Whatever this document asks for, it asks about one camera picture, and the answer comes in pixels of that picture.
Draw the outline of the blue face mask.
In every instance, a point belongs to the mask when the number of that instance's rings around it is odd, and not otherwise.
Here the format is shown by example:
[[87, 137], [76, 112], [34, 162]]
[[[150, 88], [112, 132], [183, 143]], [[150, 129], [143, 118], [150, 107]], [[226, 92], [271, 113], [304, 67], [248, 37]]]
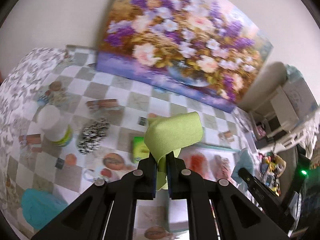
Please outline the blue face mask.
[[246, 169], [251, 175], [254, 175], [254, 162], [248, 148], [243, 148], [239, 153], [239, 161], [236, 163], [232, 172], [231, 178], [237, 183], [241, 184], [243, 179], [238, 172], [241, 168]]

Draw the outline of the pale pink cloth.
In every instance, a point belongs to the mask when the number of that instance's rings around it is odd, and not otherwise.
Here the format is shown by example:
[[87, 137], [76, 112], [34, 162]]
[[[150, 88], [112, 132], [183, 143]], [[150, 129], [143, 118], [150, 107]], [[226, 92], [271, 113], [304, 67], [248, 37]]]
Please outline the pale pink cloth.
[[213, 175], [217, 180], [229, 179], [231, 177], [229, 159], [223, 158], [220, 155], [215, 155], [213, 161]]

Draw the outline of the pink white striped towel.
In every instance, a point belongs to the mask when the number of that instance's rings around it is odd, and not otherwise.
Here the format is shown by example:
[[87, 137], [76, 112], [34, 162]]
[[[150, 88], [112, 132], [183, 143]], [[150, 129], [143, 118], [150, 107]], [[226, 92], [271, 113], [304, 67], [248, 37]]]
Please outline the pink white striped towel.
[[208, 173], [208, 161], [202, 153], [194, 154], [190, 157], [189, 169], [197, 172], [203, 178]]

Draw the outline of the leopard print scrunchie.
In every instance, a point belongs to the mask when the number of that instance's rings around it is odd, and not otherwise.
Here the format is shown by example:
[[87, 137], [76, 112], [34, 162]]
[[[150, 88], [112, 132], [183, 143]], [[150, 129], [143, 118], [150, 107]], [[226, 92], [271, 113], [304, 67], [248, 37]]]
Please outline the leopard print scrunchie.
[[85, 126], [80, 134], [77, 144], [81, 154], [89, 154], [100, 147], [101, 141], [107, 136], [110, 126], [108, 118], [94, 120]]

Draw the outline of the green tissue pack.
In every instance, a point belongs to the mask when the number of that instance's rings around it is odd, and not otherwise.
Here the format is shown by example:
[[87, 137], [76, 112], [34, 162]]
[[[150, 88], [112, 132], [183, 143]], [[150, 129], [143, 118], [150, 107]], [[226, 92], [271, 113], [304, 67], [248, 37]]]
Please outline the green tissue pack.
[[149, 157], [149, 149], [144, 143], [144, 137], [134, 137], [132, 141], [132, 162], [138, 163]]

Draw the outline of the lime green cloth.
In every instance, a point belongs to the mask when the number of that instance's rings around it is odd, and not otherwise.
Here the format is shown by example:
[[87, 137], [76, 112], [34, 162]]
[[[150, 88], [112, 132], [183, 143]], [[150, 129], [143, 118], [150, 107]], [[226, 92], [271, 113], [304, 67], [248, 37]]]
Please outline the lime green cloth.
[[202, 137], [203, 129], [197, 112], [148, 119], [144, 143], [157, 163], [156, 190], [168, 189], [167, 154], [172, 152], [177, 158], [182, 148], [201, 141]]

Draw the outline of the white teal-edged tray box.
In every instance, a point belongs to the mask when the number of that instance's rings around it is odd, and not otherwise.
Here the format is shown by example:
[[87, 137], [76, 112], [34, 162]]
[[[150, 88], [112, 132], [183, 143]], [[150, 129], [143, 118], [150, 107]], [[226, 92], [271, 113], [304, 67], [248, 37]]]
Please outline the white teal-edged tray box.
[[[220, 155], [223, 158], [229, 159], [232, 173], [235, 164], [239, 159], [240, 151], [225, 147], [195, 144], [193, 146], [188, 146], [186, 148], [181, 149], [178, 157], [184, 161], [186, 168], [189, 169], [190, 157], [197, 153], [202, 153], [208, 161], [208, 173], [203, 179], [216, 182], [218, 180], [213, 175], [213, 161], [215, 155]], [[236, 182], [231, 177], [228, 180], [232, 184], [236, 184]], [[169, 230], [171, 232], [184, 232], [188, 230], [188, 211], [187, 201], [185, 199], [169, 200], [168, 224]]]

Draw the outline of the cluttered side shelf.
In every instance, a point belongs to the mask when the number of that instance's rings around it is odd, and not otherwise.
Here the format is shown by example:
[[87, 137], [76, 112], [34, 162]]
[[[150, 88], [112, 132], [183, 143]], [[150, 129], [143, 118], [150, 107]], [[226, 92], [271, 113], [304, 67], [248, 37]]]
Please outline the cluttered side shelf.
[[311, 159], [319, 134], [319, 104], [302, 73], [286, 65], [286, 80], [249, 111], [255, 121], [254, 133], [261, 123], [264, 136], [257, 135], [256, 146], [262, 150], [282, 152], [300, 146]]

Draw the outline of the patterned tablecloth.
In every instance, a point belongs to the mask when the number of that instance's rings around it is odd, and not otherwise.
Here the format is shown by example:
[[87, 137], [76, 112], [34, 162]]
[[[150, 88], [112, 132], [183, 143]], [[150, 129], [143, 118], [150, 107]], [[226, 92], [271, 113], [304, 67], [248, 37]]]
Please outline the patterned tablecloth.
[[[188, 97], [93, 69], [95, 51], [88, 49], [34, 49], [21, 59], [1, 85], [1, 211], [21, 239], [30, 239], [36, 229], [22, 214], [22, 194], [27, 189], [50, 192], [72, 202], [91, 183], [87, 169], [100, 168], [103, 156], [114, 152], [132, 165], [131, 141], [146, 131], [148, 114], [171, 116], [197, 112], [204, 129], [202, 142], [240, 150], [247, 140], [237, 120], [229, 113]], [[37, 123], [38, 98], [49, 85], [61, 85], [49, 102], [70, 124], [74, 137], [89, 122], [86, 102], [116, 99], [119, 108], [108, 113], [110, 127], [101, 148], [80, 154], [75, 140], [66, 147], [42, 138], [42, 151], [23, 148], [19, 136], [41, 134]]]

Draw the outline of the white green pill bottle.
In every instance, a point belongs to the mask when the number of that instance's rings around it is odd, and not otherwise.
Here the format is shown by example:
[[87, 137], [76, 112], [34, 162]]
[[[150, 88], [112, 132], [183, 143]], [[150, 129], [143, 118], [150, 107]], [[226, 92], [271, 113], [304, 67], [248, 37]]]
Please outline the white green pill bottle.
[[73, 137], [73, 130], [61, 111], [53, 106], [44, 106], [37, 115], [40, 126], [47, 140], [59, 147], [67, 146]]

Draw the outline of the floral canvas painting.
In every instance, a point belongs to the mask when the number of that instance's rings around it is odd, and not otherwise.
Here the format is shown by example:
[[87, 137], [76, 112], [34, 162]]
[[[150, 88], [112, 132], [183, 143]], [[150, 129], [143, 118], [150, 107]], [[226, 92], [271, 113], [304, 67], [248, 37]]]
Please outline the floral canvas painting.
[[231, 112], [271, 50], [228, 0], [114, 0], [97, 70]]

